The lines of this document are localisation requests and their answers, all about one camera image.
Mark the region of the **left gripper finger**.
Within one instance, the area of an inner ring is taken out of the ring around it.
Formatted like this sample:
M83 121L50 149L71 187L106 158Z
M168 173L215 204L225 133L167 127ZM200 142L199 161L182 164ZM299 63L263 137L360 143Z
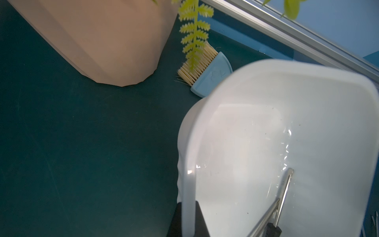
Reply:
M195 237L210 237L206 226L199 202L196 201L195 210ZM176 205L171 224L169 226L167 237L182 237L182 203Z

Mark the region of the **white plastic storage box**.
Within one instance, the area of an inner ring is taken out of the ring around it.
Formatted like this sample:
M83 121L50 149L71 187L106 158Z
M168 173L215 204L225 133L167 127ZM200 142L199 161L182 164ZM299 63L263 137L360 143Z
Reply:
M285 60L248 64L185 115L181 235L246 237L279 207L284 237L358 237L379 156L379 94L365 76Z

